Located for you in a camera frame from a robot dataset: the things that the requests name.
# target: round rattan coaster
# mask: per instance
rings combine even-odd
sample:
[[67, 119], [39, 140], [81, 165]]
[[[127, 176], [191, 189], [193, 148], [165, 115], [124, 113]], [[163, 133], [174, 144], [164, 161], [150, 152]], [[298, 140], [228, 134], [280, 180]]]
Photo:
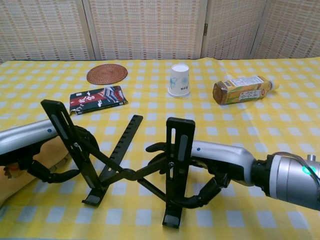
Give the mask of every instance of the round rattan coaster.
[[108, 85], [120, 82], [128, 75], [124, 66], [118, 64], [102, 64], [92, 68], [86, 75], [91, 84]]

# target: woven screen panel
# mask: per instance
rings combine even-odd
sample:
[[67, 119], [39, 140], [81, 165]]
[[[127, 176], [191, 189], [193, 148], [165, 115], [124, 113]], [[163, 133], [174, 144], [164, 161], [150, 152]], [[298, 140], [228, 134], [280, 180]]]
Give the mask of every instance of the woven screen panel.
[[75, 0], [1, 0], [0, 61], [88, 60]]
[[207, 17], [207, 49], [202, 57], [246, 59], [251, 51], [265, 0], [212, 0]]
[[101, 59], [197, 59], [207, 0], [90, 0]]
[[318, 56], [320, 1], [272, 1], [254, 57], [277, 59]]

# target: bottle cap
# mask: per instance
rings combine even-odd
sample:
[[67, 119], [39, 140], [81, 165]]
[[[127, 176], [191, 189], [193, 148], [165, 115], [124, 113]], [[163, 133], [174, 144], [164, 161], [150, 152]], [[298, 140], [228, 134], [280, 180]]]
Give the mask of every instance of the bottle cap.
[[269, 80], [271, 83], [271, 90], [279, 88], [279, 82], [277, 80]]

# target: bottle label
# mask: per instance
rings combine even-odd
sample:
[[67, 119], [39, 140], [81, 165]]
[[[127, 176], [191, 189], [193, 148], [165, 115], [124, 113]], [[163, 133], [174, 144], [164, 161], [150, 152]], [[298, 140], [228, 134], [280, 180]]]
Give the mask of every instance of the bottle label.
[[258, 76], [235, 78], [235, 79], [231, 79], [230, 82], [236, 87], [264, 83], [264, 81]]
[[257, 99], [261, 96], [261, 89], [251, 90], [251, 91], [243, 91], [240, 93], [239, 100], [245, 99]]

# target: table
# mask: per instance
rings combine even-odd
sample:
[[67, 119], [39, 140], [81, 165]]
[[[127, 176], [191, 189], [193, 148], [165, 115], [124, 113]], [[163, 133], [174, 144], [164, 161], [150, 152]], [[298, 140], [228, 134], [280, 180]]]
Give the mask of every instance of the table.
[[[137, 170], [154, 156], [146, 146], [164, 142], [166, 119], [193, 119], [195, 139], [242, 146], [257, 159], [288, 151], [303, 157], [316, 154], [320, 143], [320, 57], [253, 60], [117, 60], [8, 61], [0, 65], [0, 130], [47, 118], [43, 99], [69, 107], [71, 93], [97, 89], [87, 72], [116, 63], [128, 70], [118, 84], [129, 104], [72, 120], [94, 134], [110, 155], [133, 114], [144, 117], [122, 167]], [[166, 87], [173, 64], [190, 68], [191, 94], [172, 98]], [[258, 101], [220, 106], [212, 97], [219, 80], [261, 75], [276, 79], [280, 88]], [[103, 164], [91, 159], [97, 171]], [[71, 161], [60, 171], [75, 168]], [[211, 178], [190, 167], [186, 195]], [[165, 176], [147, 178], [165, 189]], [[319, 214], [266, 197], [258, 187], [232, 182], [208, 205], [184, 209], [179, 230], [162, 226], [165, 203], [136, 182], [113, 184], [99, 208], [81, 203], [89, 192], [77, 176], [61, 184], [39, 180], [10, 198], [0, 210], [1, 238], [42, 239], [319, 239]]]

